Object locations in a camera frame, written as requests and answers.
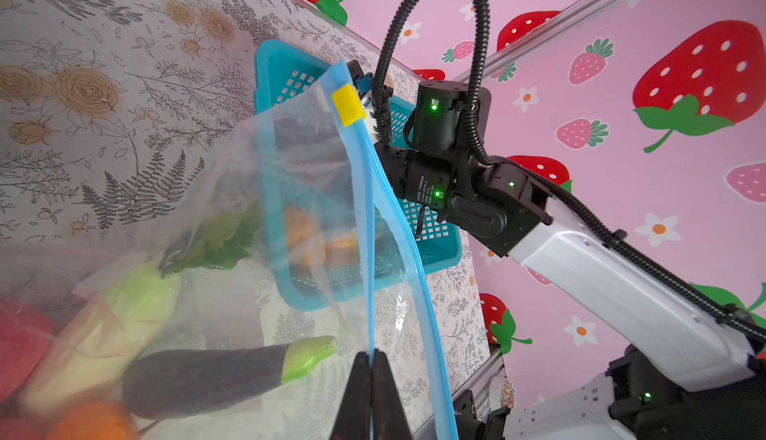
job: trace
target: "transparent plastic bag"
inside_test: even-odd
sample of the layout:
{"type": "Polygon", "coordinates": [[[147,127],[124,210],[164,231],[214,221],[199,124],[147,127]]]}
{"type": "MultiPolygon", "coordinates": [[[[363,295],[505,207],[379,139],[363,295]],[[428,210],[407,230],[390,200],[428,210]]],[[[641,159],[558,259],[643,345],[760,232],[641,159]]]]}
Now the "transparent plastic bag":
{"type": "Polygon", "coordinates": [[[0,373],[2,414],[51,440],[328,438],[375,345],[405,352],[392,367],[411,429],[434,412],[456,438],[439,429],[450,392],[417,248],[333,96],[349,83],[338,64],[242,121],[169,215],[0,245],[0,361],[20,365],[0,373]],[[395,282],[374,294],[384,261],[395,282]],[[373,314],[392,298],[393,316],[373,314]]]}

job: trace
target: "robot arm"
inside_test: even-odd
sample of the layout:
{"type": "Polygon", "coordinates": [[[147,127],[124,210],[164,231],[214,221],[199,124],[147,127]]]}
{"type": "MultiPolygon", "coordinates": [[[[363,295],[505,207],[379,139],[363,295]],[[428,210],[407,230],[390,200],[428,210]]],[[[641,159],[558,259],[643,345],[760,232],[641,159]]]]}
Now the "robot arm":
{"type": "Polygon", "coordinates": [[[417,1],[399,6],[371,88],[380,135],[375,148],[395,195],[429,207],[439,222],[458,225],[495,254],[546,277],[632,343],[590,385],[513,410],[505,437],[763,438],[766,362],[754,354],[766,330],[639,253],[560,186],[484,151],[491,102],[480,86],[486,0],[472,0],[470,81],[422,81],[403,131],[407,148],[391,146],[391,94],[383,80],[417,1]],[[727,437],[732,428],[742,435],[727,437]]]}
{"type": "Polygon", "coordinates": [[[553,218],[538,224],[509,255],[540,273],[640,350],[686,391],[752,377],[753,348],[645,271],[607,249],[569,207],[551,198],[553,218]]]}

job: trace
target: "metal frame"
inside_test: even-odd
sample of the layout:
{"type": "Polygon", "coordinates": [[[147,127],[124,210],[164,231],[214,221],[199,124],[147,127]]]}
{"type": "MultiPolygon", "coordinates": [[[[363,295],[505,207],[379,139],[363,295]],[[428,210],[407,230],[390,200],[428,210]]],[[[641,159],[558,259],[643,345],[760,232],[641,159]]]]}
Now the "metal frame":
{"type": "MultiPolygon", "coordinates": [[[[474,393],[474,405],[476,405],[476,417],[484,421],[490,413],[490,382],[494,377],[505,377],[505,366],[503,365],[503,354],[500,347],[493,346],[490,349],[490,358],[487,359],[474,375],[468,379],[452,394],[454,402],[463,392],[470,390],[474,393]]],[[[426,422],[412,434],[414,440],[434,440],[436,438],[436,429],[434,426],[434,416],[431,416],[426,422]]]]}
{"type": "MultiPolygon", "coordinates": [[[[486,59],[484,78],[505,68],[511,62],[518,61],[524,56],[540,49],[542,46],[558,39],[570,30],[602,14],[612,6],[624,0],[579,0],[548,23],[540,26],[521,39],[506,46],[486,59]]],[[[454,81],[465,82],[470,77],[470,71],[457,76],[454,81]]]]}

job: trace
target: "plastic bag with vegetables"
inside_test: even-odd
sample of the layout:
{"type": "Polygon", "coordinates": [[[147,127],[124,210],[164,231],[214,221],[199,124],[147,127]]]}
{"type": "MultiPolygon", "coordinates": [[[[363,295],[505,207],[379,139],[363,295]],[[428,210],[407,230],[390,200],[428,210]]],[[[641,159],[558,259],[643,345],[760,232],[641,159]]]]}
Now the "plastic bag with vegetables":
{"type": "Polygon", "coordinates": [[[328,272],[349,268],[351,284],[368,285],[374,254],[359,229],[371,197],[349,158],[364,130],[340,122],[340,85],[324,76],[241,121],[164,217],[75,245],[0,245],[0,347],[12,345],[0,362],[17,366],[0,372],[3,428],[51,440],[292,438],[300,416],[311,426],[300,436],[329,435],[370,322],[368,298],[340,295],[328,272]],[[321,127],[301,166],[276,125],[321,127]],[[306,159],[310,182],[297,175],[306,159]],[[343,179],[348,189],[322,191],[343,179]],[[291,265],[310,288],[283,283],[291,265]],[[287,292],[301,289],[324,307],[296,310],[287,292]]]}

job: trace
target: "pink strawberry print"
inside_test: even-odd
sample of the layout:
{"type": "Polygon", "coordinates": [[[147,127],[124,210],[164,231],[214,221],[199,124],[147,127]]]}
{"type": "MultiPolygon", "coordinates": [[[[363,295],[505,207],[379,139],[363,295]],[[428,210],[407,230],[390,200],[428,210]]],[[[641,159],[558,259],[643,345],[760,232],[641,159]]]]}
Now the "pink strawberry print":
{"type": "Polygon", "coordinates": [[[569,84],[581,85],[593,79],[607,67],[607,58],[614,54],[614,43],[609,38],[597,39],[585,48],[585,52],[572,62],[569,69],[569,84]]]}
{"type": "Polygon", "coordinates": [[[461,41],[454,48],[449,48],[441,55],[441,62],[455,62],[456,59],[464,59],[474,53],[473,41],[461,41]]]}
{"type": "Polygon", "coordinates": [[[598,119],[593,122],[585,118],[575,119],[556,130],[556,139],[570,149],[581,149],[586,144],[595,148],[609,135],[607,128],[609,125],[598,119]]]}
{"type": "Polygon", "coordinates": [[[531,270],[531,268],[528,268],[528,269],[527,269],[527,272],[529,272],[529,274],[532,276],[532,278],[533,278],[535,281],[539,282],[540,284],[543,284],[543,285],[545,285],[545,286],[548,286],[548,285],[550,285],[550,284],[551,284],[551,281],[549,281],[547,278],[545,278],[545,277],[541,276],[541,275],[540,275],[540,274],[538,274],[537,272],[535,272],[535,271],[531,270]]]}
{"type": "Polygon", "coordinates": [[[766,203],[766,162],[746,164],[726,173],[726,183],[752,203],[766,203]]]}

